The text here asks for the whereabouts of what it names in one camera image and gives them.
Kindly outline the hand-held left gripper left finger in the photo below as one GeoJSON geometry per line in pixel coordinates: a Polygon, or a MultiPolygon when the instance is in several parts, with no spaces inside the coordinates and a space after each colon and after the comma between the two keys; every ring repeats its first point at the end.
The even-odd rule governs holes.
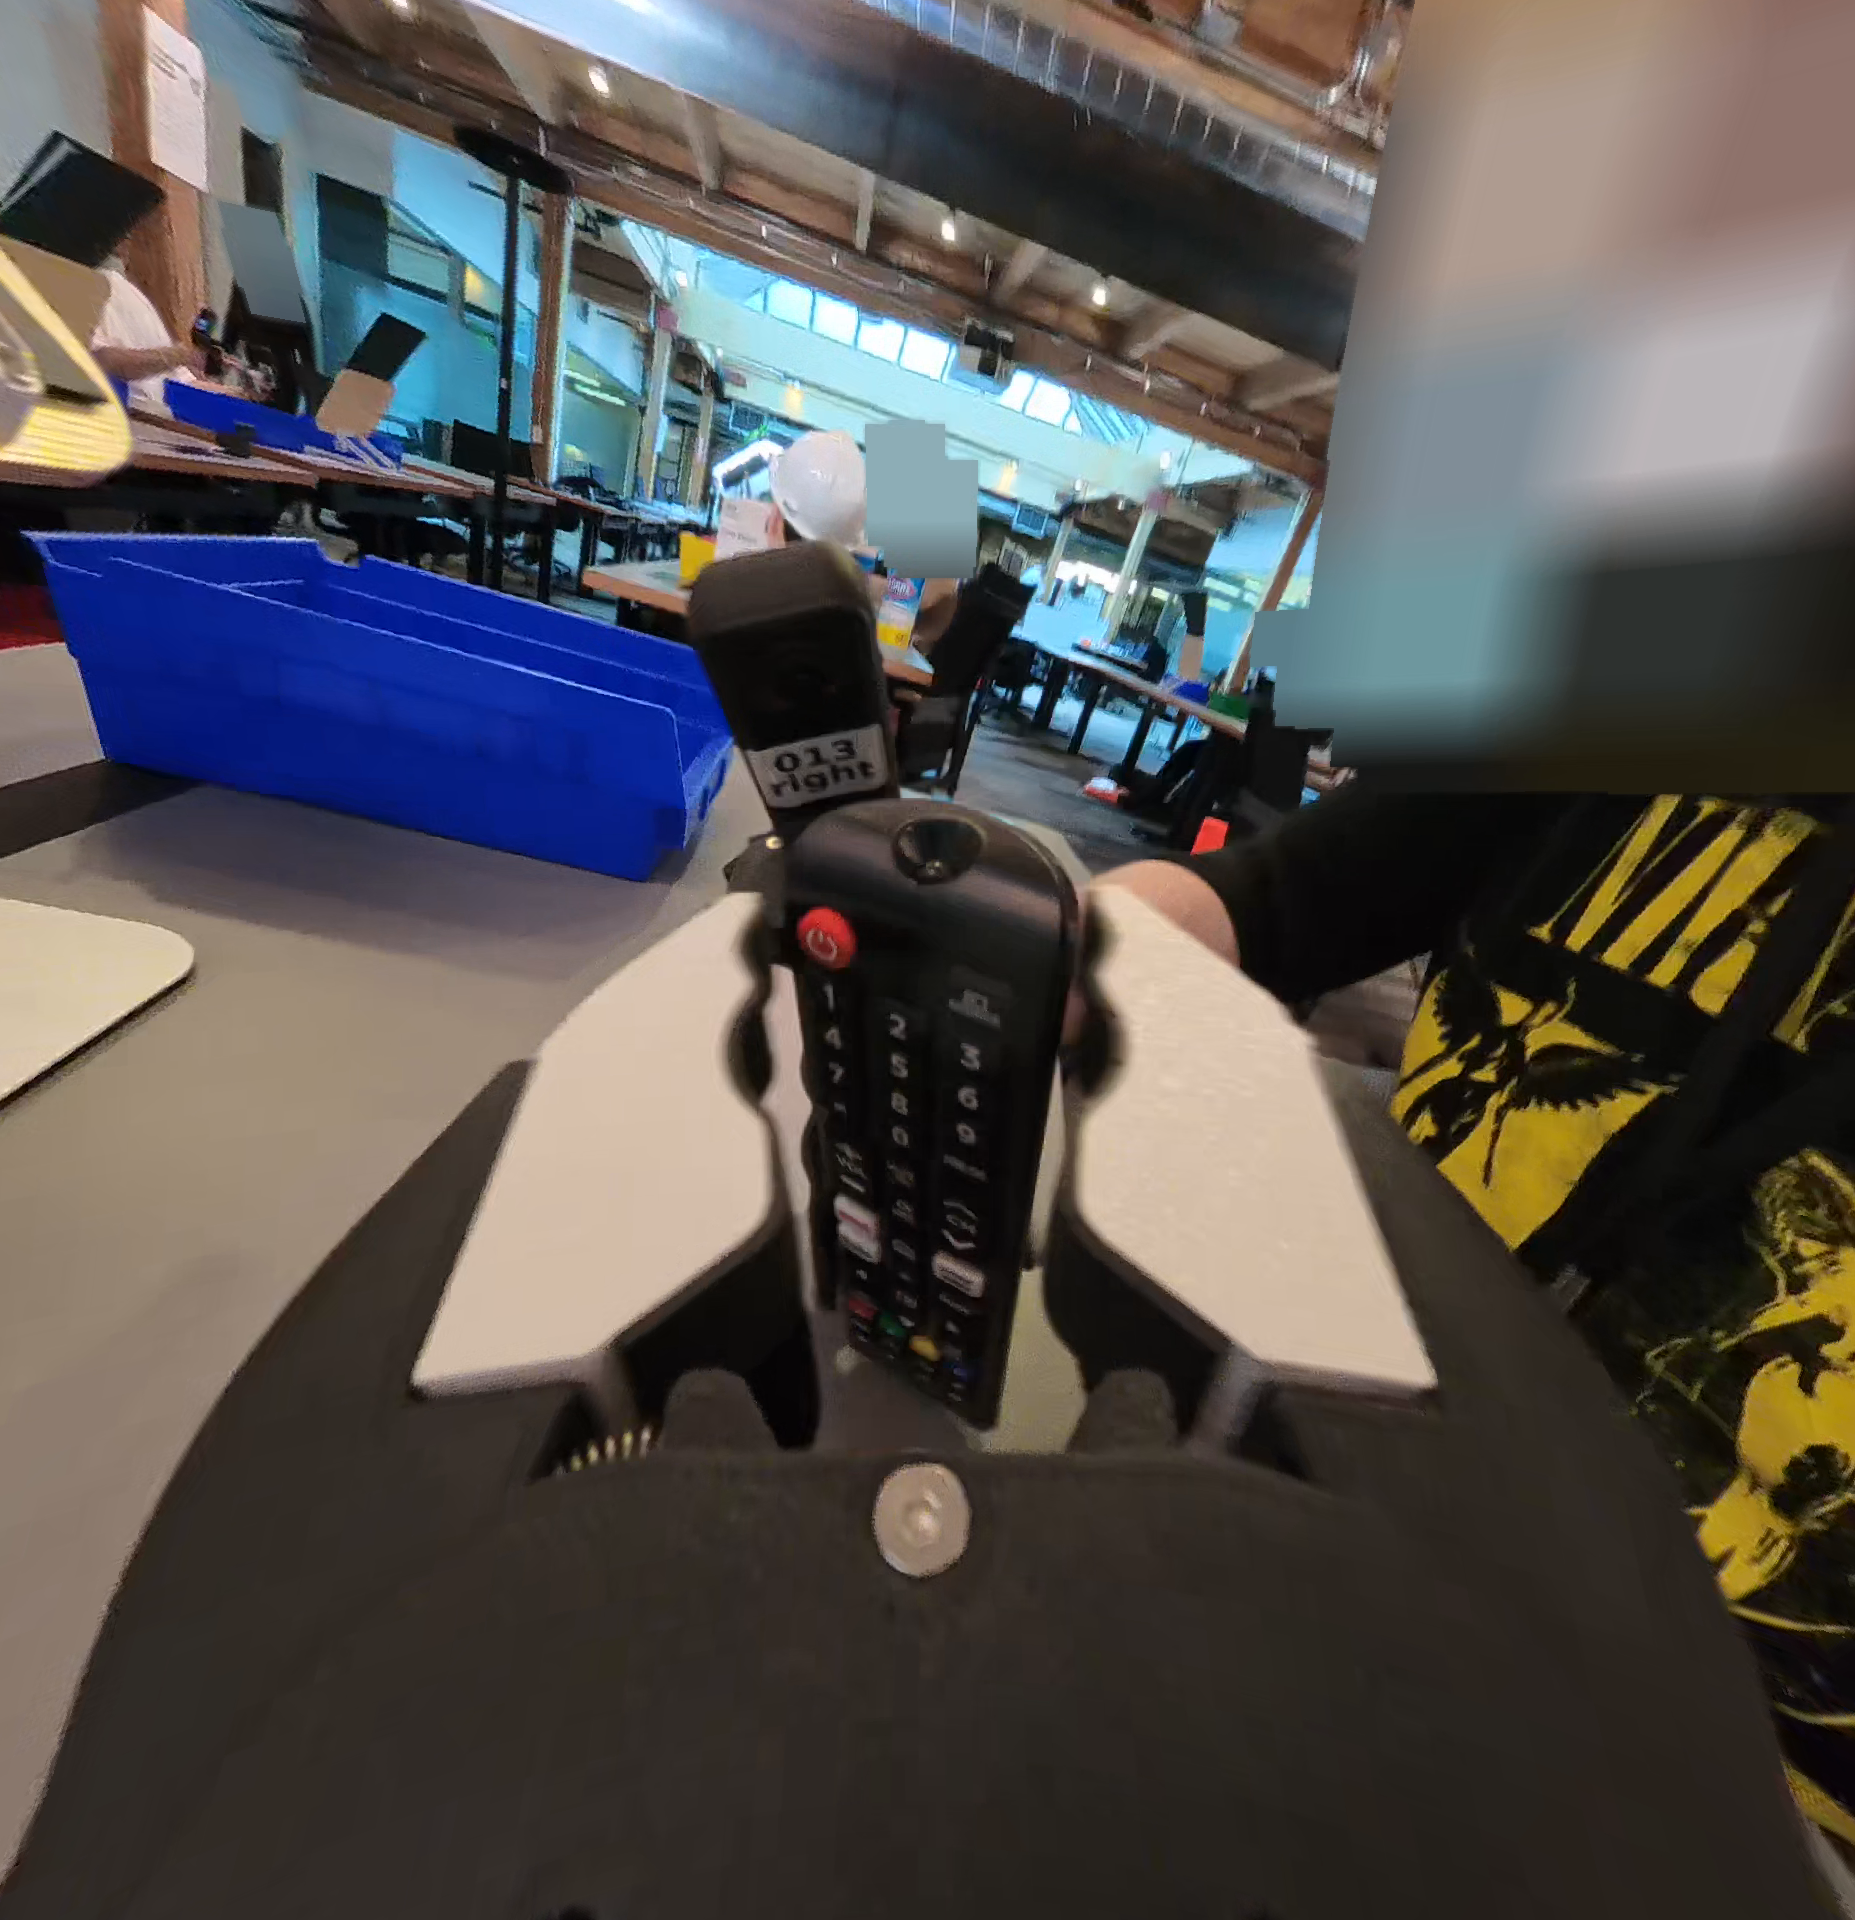
{"type": "Polygon", "coordinates": [[[794,1379],[812,1337],[773,1058],[771,922],[727,893],[538,1046],[417,1353],[425,1401],[555,1384],[661,1412],[686,1372],[794,1379]]]}

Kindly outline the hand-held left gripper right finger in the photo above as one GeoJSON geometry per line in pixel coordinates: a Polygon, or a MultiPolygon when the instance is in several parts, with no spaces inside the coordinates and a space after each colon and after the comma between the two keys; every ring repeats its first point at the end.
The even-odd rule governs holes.
{"type": "Polygon", "coordinates": [[[1042,1291],[1086,1384],[1181,1419],[1277,1386],[1417,1407],[1436,1367],[1313,1042],[1121,885],[1088,894],[1077,1073],[1042,1291]]]}

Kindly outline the black remote control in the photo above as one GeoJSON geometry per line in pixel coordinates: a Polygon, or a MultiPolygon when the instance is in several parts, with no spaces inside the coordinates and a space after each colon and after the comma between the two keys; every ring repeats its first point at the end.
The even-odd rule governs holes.
{"type": "Polygon", "coordinates": [[[1020,829],[900,798],[803,829],[781,904],[819,1301],[851,1348],[989,1430],[1031,1263],[1079,887],[1020,829]]]}

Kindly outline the blue plastic bin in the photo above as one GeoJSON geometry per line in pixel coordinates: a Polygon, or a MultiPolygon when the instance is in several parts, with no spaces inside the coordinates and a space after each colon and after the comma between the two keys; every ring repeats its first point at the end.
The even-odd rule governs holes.
{"type": "Polygon", "coordinates": [[[676,641],[310,539],[30,544],[121,765],[630,882],[730,765],[676,641]]]}

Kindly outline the person's right forearm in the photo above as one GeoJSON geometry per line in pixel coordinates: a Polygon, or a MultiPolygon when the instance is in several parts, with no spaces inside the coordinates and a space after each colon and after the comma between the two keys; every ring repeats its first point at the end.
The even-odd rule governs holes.
{"type": "Polygon", "coordinates": [[[1312,1003],[1439,948],[1490,871],[1489,809],[1358,779],[1184,868],[1218,900],[1238,970],[1312,1003]]]}

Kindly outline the person's right hand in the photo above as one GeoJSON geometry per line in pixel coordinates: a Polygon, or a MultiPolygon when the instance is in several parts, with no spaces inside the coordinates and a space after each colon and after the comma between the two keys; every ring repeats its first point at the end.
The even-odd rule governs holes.
{"type": "Polygon", "coordinates": [[[1228,904],[1188,863],[1161,857],[1129,862],[1097,877],[1091,883],[1091,894],[1095,898],[1112,898],[1116,894],[1139,898],[1225,966],[1241,966],[1228,904]]]}

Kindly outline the black swivel chair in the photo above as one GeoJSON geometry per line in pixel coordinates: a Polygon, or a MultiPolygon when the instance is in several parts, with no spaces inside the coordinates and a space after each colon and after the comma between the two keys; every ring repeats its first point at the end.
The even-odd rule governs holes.
{"type": "Polygon", "coordinates": [[[939,635],[926,686],[893,686],[900,787],[952,794],[962,774],[989,670],[1018,626],[1033,590],[1001,563],[962,580],[939,635]]]}

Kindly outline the white hard hat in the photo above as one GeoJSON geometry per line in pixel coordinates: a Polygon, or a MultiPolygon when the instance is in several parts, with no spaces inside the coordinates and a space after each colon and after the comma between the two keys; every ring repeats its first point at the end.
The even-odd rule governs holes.
{"type": "Polygon", "coordinates": [[[811,431],[779,451],[771,503],[784,544],[861,547],[867,521],[867,465],[843,431],[811,431]]]}

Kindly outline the black floor pole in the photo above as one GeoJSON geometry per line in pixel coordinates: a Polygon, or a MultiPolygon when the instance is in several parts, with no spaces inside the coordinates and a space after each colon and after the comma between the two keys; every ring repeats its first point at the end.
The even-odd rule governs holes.
{"type": "Polygon", "coordinates": [[[526,189],[538,193],[541,228],[541,307],[535,320],[535,346],[552,349],[552,396],[562,381],[562,320],[571,274],[571,178],[545,151],[543,143],[524,146],[493,125],[457,124],[453,141],[503,180],[506,230],[501,310],[497,335],[497,399],[491,459],[491,507],[483,584],[506,587],[506,527],[512,503],[514,459],[514,345],[519,323],[519,262],[526,189]]]}

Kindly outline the person's black yellow shirt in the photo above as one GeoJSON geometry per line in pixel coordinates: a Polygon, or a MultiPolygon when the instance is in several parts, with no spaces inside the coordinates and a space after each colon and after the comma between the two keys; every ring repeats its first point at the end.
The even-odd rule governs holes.
{"type": "Polygon", "coordinates": [[[1855,798],[1551,806],[1392,1111],[1654,1436],[1855,1854],[1855,798]]]}

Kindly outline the small blue storage bin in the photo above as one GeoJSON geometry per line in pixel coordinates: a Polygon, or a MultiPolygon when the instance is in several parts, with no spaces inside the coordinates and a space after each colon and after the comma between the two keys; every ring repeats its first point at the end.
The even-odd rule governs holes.
{"type": "Polygon", "coordinates": [[[403,449],[384,433],[337,434],[321,429],[316,420],[289,415],[269,404],[247,399],[231,391],[200,387],[169,378],[166,381],[166,408],[172,420],[204,429],[213,436],[245,434],[254,446],[284,452],[317,452],[354,459],[376,468],[397,471],[403,465],[403,449]]]}

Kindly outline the white metal document stand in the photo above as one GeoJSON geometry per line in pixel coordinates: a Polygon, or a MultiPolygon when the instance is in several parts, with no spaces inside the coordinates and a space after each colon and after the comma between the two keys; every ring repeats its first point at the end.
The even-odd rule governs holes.
{"type": "MultiPolygon", "coordinates": [[[[109,391],[51,399],[30,346],[0,317],[0,482],[92,486],[130,446],[109,391]]],[[[0,1107],[192,972],[194,948],[168,928],[0,896],[0,1107]]]]}

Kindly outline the white paper notice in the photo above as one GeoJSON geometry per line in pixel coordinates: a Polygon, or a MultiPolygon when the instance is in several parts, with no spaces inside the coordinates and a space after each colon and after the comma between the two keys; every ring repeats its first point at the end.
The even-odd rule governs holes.
{"type": "Polygon", "coordinates": [[[142,7],[147,159],[168,178],[211,187],[209,80],[194,39],[153,3],[142,7]]]}

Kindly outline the wooden board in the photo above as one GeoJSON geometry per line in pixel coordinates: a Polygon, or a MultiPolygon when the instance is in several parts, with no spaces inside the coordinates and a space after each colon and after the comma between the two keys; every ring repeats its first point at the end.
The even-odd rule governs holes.
{"type": "Polygon", "coordinates": [[[0,484],[86,491],[133,457],[126,405],[92,358],[100,270],[0,239],[0,484]]]}

